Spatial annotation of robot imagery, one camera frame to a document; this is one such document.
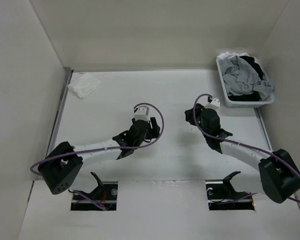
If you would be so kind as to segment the grey tank top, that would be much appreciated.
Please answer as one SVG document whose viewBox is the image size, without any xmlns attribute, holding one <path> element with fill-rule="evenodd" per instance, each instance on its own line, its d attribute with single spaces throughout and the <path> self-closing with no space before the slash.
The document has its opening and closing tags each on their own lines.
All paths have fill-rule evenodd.
<svg viewBox="0 0 300 240">
<path fill-rule="evenodd" d="M 219 60 L 220 72 L 228 98 L 232 101 L 265 101 L 275 87 L 255 58 L 231 55 Z"/>
</svg>

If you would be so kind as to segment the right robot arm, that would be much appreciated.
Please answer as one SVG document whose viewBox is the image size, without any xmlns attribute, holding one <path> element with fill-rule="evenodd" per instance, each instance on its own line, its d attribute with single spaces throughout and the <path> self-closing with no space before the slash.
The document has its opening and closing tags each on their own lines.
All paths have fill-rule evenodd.
<svg viewBox="0 0 300 240">
<path fill-rule="evenodd" d="M 199 103 L 184 114 L 186 122 L 203 133 L 212 150 L 233 157 L 258 172 L 257 176 L 245 180 L 234 178 L 239 171 L 226 176 L 221 189 L 226 197 L 233 198 L 247 191 L 266 195 L 281 204 L 300 190 L 300 171 L 286 150 L 269 152 L 234 140 L 232 133 L 221 127 L 217 111 Z"/>
</svg>

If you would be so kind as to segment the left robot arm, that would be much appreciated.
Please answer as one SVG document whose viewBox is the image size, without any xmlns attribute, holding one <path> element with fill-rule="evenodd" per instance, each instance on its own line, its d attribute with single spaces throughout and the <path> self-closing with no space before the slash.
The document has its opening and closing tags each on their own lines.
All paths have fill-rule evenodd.
<svg viewBox="0 0 300 240">
<path fill-rule="evenodd" d="M 102 186 L 91 169 L 93 179 L 84 179 L 81 168 L 107 160 L 120 160 L 134 153 L 145 141 L 156 140 L 160 136 L 160 127 L 156 118 L 150 121 L 132 120 L 132 126 L 113 138 L 91 145 L 73 146 L 64 141 L 38 165 L 38 171 L 53 195 L 68 189 L 86 193 L 90 199 L 102 195 Z"/>
</svg>

